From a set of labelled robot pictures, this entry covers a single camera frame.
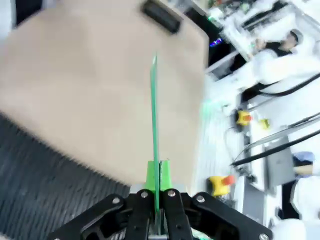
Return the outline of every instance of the person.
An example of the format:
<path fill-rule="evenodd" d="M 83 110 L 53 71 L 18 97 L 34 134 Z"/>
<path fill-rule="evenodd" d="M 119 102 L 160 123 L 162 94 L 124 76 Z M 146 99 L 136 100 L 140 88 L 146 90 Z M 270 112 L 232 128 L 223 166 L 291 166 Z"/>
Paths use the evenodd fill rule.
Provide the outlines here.
<path fill-rule="evenodd" d="M 258 38 L 255 41 L 255 45 L 258 51 L 269 49 L 272 50 L 277 57 L 284 57 L 286 55 L 292 54 L 292 49 L 296 47 L 298 44 L 301 44 L 302 41 L 302 33 L 297 29 L 292 29 L 286 35 L 285 40 L 266 42 Z"/>
<path fill-rule="evenodd" d="M 281 221 L 273 240 L 317 240 L 320 236 L 320 160 L 312 152 L 293 154 L 297 180 L 282 186 Z"/>
<path fill-rule="evenodd" d="M 319 220 L 320 160 L 312 152 L 293 155 L 296 180 L 282 185 L 282 209 L 277 215 L 284 219 Z"/>
<path fill-rule="evenodd" d="M 292 29 L 286 35 L 286 38 L 282 41 L 264 41 L 258 38 L 255 41 L 256 50 L 258 52 L 269 50 L 274 53 L 275 57 L 284 57 L 290 54 L 293 54 L 293 48 L 303 42 L 303 34 L 297 30 Z M 242 67 L 246 61 L 241 62 L 235 57 L 234 63 L 230 67 L 230 71 L 234 72 L 238 68 Z M 241 96 L 241 102 L 247 102 L 248 100 L 256 97 L 257 91 L 263 90 L 271 84 L 262 84 L 258 83 L 248 89 L 246 89 Z"/>

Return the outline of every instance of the green plastic piece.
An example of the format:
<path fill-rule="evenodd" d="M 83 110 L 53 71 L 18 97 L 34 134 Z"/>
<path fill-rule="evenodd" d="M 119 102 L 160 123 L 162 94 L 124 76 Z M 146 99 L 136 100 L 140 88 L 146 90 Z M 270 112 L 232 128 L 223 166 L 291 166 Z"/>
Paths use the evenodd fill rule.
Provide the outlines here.
<path fill-rule="evenodd" d="M 160 162 L 160 190 L 165 191 L 172 189 L 171 174 L 170 174 L 170 161 L 165 160 Z"/>
<path fill-rule="evenodd" d="M 160 162 L 160 191 L 165 191 L 167 189 L 172 189 L 172 181 L 170 174 L 170 161 L 165 160 Z M 154 161 L 148 161 L 148 167 L 146 172 L 146 181 L 144 188 L 150 190 L 151 192 L 156 192 L 155 185 L 155 165 Z"/>
<path fill-rule="evenodd" d="M 159 213 L 160 193 L 160 169 L 159 169 L 159 148 L 158 148 L 158 123 L 157 123 L 157 55 L 154 56 L 150 71 L 151 85 L 151 111 L 152 111 L 152 136 L 153 136 L 153 161 L 154 161 L 154 187 L 155 187 L 155 214 Z"/>
<path fill-rule="evenodd" d="M 150 190 L 153 193 L 155 193 L 156 191 L 154 161 L 148 161 L 148 168 L 146 170 L 146 181 L 144 184 L 144 188 Z"/>

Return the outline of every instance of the white table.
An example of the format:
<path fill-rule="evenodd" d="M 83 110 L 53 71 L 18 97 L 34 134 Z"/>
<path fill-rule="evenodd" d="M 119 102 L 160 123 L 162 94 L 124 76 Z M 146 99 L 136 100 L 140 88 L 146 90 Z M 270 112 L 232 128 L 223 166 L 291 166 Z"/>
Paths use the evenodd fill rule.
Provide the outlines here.
<path fill-rule="evenodd" d="M 211 176 L 228 176 L 232 160 L 226 148 L 228 144 L 231 154 L 235 157 L 243 148 L 243 136 L 229 131 L 232 127 L 229 117 L 222 111 L 222 98 L 211 99 L 216 91 L 215 86 L 221 82 L 214 82 L 210 76 L 205 76 L 206 99 L 202 104 L 202 121 L 199 135 L 197 164 L 194 168 L 192 189 L 190 194 L 206 191 L 206 179 Z"/>
<path fill-rule="evenodd" d="M 251 113 L 253 115 L 253 119 L 262 119 L 257 110 Z M 251 134 L 251 143 L 260 140 L 269 133 L 263 130 L 258 122 L 253 121 L 250 124 L 250 134 Z M 253 147 L 251 149 L 251 155 L 260 154 L 264 151 L 263 145 L 259 145 Z M 251 163 L 252 174 L 256 176 L 257 182 L 252 183 L 252 185 L 258 190 L 265 192 L 265 160 L 263 158 L 257 159 Z M 264 199 L 264 219 L 263 225 L 268 226 L 271 219 L 275 219 L 276 208 L 281 208 L 282 206 L 282 188 L 281 186 L 277 186 L 276 195 L 272 196 L 270 194 L 265 195 Z"/>

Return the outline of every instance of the black ribbed mat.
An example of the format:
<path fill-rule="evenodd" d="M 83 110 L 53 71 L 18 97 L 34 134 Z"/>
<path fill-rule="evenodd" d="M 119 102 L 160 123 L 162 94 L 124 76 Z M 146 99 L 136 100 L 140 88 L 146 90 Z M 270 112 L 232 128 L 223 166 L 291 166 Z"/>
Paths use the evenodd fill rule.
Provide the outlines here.
<path fill-rule="evenodd" d="M 62 156 L 0 114 L 0 233 L 45 240 L 112 193 L 126 197 L 129 187 Z"/>

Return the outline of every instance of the green card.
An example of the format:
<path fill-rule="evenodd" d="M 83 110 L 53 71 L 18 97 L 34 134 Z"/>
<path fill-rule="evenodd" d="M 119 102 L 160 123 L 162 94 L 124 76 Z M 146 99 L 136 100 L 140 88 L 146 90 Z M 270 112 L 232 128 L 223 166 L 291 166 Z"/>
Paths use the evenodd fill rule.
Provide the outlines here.
<path fill-rule="evenodd" d="M 159 214 L 160 170 L 158 148 L 158 122 L 157 122 L 157 55 L 154 56 L 150 72 L 151 80 L 151 109 L 152 109 L 152 135 L 153 135 L 153 163 L 155 186 L 155 214 Z"/>

